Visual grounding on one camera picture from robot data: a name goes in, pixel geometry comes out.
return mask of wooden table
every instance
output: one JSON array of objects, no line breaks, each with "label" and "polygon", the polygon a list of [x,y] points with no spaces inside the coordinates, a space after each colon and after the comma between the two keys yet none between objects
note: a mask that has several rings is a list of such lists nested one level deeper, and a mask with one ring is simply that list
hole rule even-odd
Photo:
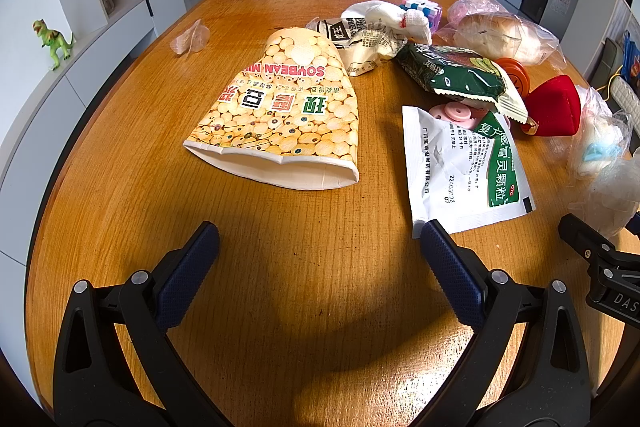
[{"label": "wooden table", "polygon": [[[182,147],[228,81],[260,58],[271,32],[338,16],[358,1],[204,0],[102,102],[58,178],[31,257],[28,351],[46,402],[73,283],[119,284],[151,269],[203,220],[219,227],[221,254],[169,337],[236,426],[402,426],[433,396],[471,336],[411,239],[401,106],[429,108],[438,97],[395,62],[355,78],[360,182],[337,190],[259,184]],[[434,1],[447,7],[455,0]],[[209,44],[178,57],[169,42],[200,18],[211,30]],[[584,83],[572,66],[565,72]],[[529,73],[532,88],[556,74],[547,63]],[[537,210],[454,240],[517,282],[566,282],[596,385],[623,326],[587,308],[587,265],[556,232],[567,203],[578,198],[567,188],[569,139],[529,137],[513,127]],[[620,243],[640,252],[626,231]],[[120,333],[143,395],[157,400]],[[516,328],[485,402],[499,395],[521,335]]]}]

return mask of green dinosaur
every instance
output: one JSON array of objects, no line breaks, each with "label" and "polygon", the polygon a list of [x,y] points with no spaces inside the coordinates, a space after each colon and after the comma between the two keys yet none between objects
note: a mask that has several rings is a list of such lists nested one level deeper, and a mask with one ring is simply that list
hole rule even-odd
[{"label": "green dinosaur", "polygon": [[62,48],[62,52],[64,54],[65,60],[67,60],[71,56],[71,48],[74,47],[74,35],[71,34],[71,38],[69,39],[69,44],[66,43],[65,38],[62,36],[62,33],[56,30],[50,30],[47,28],[47,25],[44,23],[43,19],[36,21],[33,23],[33,29],[36,32],[36,35],[42,39],[41,48],[44,46],[49,46],[51,58],[53,58],[53,69],[57,70],[60,66],[60,59],[58,58],[58,48]]}]

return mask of yellow cable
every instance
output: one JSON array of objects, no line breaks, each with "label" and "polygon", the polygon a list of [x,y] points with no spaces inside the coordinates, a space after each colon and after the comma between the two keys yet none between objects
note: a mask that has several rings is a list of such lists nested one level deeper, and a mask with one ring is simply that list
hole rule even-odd
[{"label": "yellow cable", "polygon": [[618,68],[618,70],[614,74],[611,75],[611,78],[609,79],[609,84],[607,84],[606,86],[602,86],[602,87],[599,87],[598,89],[596,89],[596,91],[600,91],[600,90],[603,90],[605,87],[607,88],[607,98],[604,99],[605,102],[608,102],[609,99],[611,98],[611,83],[612,83],[613,79],[616,78],[620,74],[620,71],[622,71],[622,66],[620,66]]}]

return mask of white shelf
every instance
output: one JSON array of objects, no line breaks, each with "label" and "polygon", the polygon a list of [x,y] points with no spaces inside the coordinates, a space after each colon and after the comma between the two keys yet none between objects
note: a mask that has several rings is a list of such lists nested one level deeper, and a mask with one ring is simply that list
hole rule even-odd
[{"label": "white shelf", "polygon": [[124,0],[116,4],[115,9],[109,14],[109,26],[120,19],[124,14],[134,9],[144,0]]}]

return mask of clear plastic piece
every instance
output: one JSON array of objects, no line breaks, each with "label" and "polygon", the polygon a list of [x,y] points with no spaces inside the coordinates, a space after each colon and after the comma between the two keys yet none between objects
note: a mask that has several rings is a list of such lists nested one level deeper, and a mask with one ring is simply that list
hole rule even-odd
[{"label": "clear plastic piece", "polygon": [[182,55],[187,52],[187,56],[189,56],[191,52],[197,53],[204,49],[204,46],[209,41],[211,32],[209,28],[200,24],[201,20],[198,19],[187,31],[171,41],[169,46],[175,53]]},{"label": "clear plastic piece", "polygon": [[611,240],[638,210],[640,203],[640,148],[630,160],[616,158],[589,186],[584,201],[569,209],[592,229]]}]

